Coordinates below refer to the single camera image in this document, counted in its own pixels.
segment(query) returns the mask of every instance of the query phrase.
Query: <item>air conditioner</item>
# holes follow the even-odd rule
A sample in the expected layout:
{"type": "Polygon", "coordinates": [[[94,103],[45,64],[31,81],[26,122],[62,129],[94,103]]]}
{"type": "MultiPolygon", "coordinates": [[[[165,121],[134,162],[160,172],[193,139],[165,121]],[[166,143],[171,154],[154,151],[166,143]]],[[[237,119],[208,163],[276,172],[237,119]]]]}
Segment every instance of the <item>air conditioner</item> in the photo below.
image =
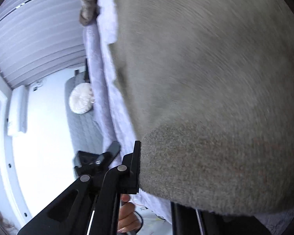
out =
{"type": "Polygon", "coordinates": [[[12,91],[10,102],[8,135],[17,136],[27,130],[27,100],[28,90],[24,85],[12,91]]]}

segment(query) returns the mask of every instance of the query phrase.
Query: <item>black cable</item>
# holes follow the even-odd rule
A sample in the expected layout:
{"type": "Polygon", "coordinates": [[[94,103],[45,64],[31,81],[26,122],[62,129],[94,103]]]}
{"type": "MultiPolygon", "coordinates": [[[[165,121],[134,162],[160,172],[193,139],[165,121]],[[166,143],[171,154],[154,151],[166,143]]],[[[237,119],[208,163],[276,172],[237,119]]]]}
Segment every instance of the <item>black cable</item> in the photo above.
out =
{"type": "Polygon", "coordinates": [[[143,217],[137,211],[135,211],[135,213],[140,217],[141,223],[142,223],[142,225],[140,226],[140,228],[138,229],[138,231],[136,231],[136,233],[138,233],[140,231],[140,229],[143,227],[144,220],[143,220],[143,217]]]}

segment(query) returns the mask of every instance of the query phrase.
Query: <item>finger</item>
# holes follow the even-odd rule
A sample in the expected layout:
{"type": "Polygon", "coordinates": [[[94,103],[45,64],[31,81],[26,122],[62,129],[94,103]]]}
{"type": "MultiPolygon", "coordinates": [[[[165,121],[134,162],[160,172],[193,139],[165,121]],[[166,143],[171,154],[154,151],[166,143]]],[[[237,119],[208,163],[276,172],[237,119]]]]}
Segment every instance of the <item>finger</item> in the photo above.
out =
{"type": "Polygon", "coordinates": [[[129,202],[130,199],[131,199],[131,196],[129,196],[129,194],[122,194],[121,195],[121,201],[123,201],[123,202],[129,202]]]}
{"type": "Polygon", "coordinates": [[[126,218],[120,220],[118,222],[118,229],[122,229],[128,225],[130,225],[131,223],[133,223],[134,221],[138,220],[137,216],[132,212],[131,214],[129,214],[126,218]]]}
{"type": "Polygon", "coordinates": [[[135,205],[132,202],[125,203],[122,207],[120,207],[119,220],[124,219],[130,213],[134,212],[134,210],[135,210],[135,205]]]}
{"type": "Polygon", "coordinates": [[[139,229],[141,226],[140,222],[138,220],[134,221],[133,223],[131,223],[130,225],[119,229],[118,232],[128,232],[128,231],[132,231],[132,230],[136,230],[139,229]]]}

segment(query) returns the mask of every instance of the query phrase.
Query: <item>white round pillow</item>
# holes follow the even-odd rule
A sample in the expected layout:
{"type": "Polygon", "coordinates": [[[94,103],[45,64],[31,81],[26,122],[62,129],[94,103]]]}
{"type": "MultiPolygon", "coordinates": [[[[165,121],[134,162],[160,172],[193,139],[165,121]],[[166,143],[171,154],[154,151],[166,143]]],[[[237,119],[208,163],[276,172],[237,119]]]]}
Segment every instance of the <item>white round pillow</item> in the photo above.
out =
{"type": "Polygon", "coordinates": [[[83,114],[91,110],[94,96],[90,83],[77,85],[70,94],[69,106],[74,113],[83,114]]]}

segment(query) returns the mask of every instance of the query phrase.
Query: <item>gray curtain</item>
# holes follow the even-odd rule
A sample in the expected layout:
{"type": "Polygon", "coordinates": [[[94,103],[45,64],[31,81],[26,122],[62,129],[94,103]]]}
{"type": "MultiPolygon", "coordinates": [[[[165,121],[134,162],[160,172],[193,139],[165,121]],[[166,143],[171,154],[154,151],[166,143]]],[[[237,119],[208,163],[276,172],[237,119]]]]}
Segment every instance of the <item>gray curtain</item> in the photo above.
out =
{"type": "Polygon", "coordinates": [[[71,65],[85,50],[80,0],[5,0],[0,6],[0,73],[12,87],[71,65]]]}

